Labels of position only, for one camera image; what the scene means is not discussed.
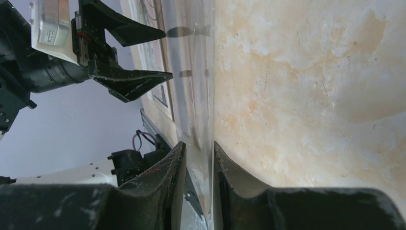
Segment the photo with glass sheet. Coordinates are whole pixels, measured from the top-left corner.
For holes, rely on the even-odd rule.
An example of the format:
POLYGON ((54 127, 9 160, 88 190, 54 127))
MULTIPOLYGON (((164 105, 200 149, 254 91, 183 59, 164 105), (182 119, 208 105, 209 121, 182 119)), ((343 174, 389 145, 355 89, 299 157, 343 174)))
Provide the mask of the photo with glass sheet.
POLYGON ((123 0, 125 16, 166 37, 131 47, 138 68, 173 78, 142 97, 146 128, 186 144, 181 229, 213 230, 214 1, 123 0))

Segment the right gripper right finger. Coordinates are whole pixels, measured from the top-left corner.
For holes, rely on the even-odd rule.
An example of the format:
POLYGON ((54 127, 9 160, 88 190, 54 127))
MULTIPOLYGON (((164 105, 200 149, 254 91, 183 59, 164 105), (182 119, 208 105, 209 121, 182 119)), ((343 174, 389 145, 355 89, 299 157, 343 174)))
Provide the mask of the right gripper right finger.
POLYGON ((405 220, 372 188, 272 187, 214 144, 215 225, 223 230, 403 230, 405 220))

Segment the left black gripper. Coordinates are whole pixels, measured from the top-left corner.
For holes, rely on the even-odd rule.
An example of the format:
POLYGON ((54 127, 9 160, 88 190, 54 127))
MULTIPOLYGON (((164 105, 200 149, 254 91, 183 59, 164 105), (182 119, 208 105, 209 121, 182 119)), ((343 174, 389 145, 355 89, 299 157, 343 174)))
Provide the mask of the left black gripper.
POLYGON ((30 92, 46 92, 91 78, 107 88, 110 95, 128 103, 173 78, 170 72, 127 70, 119 65, 90 61, 91 58, 101 57, 101 54, 97 55, 90 48, 96 44, 105 46, 105 30, 123 47, 165 38, 164 31, 127 18, 100 0, 80 0, 79 11, 75 16, 71 25, 77 65, 32 48, 31 25, 30 22, 24 22, 21 32, 27 34, 29 53, 24 55, 27 66, 21 72, 23 85, 30 92))

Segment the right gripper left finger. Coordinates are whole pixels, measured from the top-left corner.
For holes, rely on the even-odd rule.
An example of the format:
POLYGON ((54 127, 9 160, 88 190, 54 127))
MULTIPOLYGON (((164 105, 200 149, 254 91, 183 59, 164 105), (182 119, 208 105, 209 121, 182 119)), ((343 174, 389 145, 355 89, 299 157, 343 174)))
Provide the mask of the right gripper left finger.
POLYGON ((186 144, 119 187, 109 184, 2 185, 3 230, 178 230, 186 144))

